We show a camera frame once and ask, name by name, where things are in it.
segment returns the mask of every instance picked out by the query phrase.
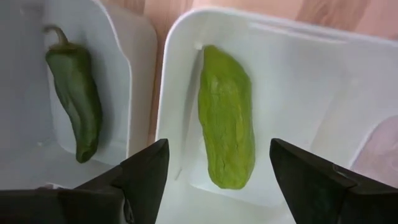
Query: chili pepper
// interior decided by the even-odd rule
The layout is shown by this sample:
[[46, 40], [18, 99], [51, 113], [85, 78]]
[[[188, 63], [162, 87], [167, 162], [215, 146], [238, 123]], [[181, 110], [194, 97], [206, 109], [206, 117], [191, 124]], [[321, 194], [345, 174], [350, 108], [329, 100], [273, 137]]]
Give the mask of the chili pepper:
[[55, 91], [72, 123], [76, 139], [76, 160], [88, 161], [97, 151], [103, 112], [94, 78], [91, 55], [83, 46], [68, 41], [61, 28], [49, 25], [58, 43], [49, 47], [45, 59], [54, 77]]

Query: black plastic part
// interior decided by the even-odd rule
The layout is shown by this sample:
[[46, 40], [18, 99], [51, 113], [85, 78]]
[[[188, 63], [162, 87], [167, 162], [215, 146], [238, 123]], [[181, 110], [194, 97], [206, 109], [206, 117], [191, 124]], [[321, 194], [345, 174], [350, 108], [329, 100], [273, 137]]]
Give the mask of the black plastic part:
[[75, 189], [0, 191], [0, 223], [154, 224], [169, 166], [161, 139]]
[[398, 189], [271, 140], [271, 163], [297, 224], [396, 224]]
[[120, 221], [122, 194], [87, 190], [2, 190], [0, 223], [109, 223]]

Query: wooden table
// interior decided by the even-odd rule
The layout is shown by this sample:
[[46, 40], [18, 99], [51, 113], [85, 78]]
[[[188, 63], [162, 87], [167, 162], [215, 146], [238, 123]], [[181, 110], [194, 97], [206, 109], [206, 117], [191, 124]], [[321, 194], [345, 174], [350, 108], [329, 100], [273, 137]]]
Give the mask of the wooden table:
[[155, 138], [163, 49], [167, 33], [184, 12], [224, 6], [362, 34], [398, 39], [398, 0], [103, 0], [148, 17], [158, 35], [157, 69], [148, 143]]

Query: peeled pepper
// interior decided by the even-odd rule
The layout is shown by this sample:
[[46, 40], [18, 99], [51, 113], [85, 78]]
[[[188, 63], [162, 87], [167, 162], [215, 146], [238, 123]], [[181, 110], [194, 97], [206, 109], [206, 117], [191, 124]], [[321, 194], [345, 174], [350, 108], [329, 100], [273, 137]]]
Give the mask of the peeled pepper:
[[221, 189], [242, 189], [255, 163], [249, 76], [232, 56], [213, 45], [204, 49], [198, 94], [208, 173]]

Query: dark green pepper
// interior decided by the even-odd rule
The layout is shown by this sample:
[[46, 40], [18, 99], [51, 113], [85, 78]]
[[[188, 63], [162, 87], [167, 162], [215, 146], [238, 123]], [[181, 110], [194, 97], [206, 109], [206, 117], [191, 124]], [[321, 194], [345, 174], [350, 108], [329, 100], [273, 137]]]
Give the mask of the dark green pepper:
[[58, 43], [51, 45], [45, 59], [54, 76], [57, 96], [72, 123], [76, 139], [76, 160], [88, 161], [97, 151], [102, 126], [102, 109], [97, 87], [91, 76], [91, 56], [83, 46], [68, 41], [57, 26]]

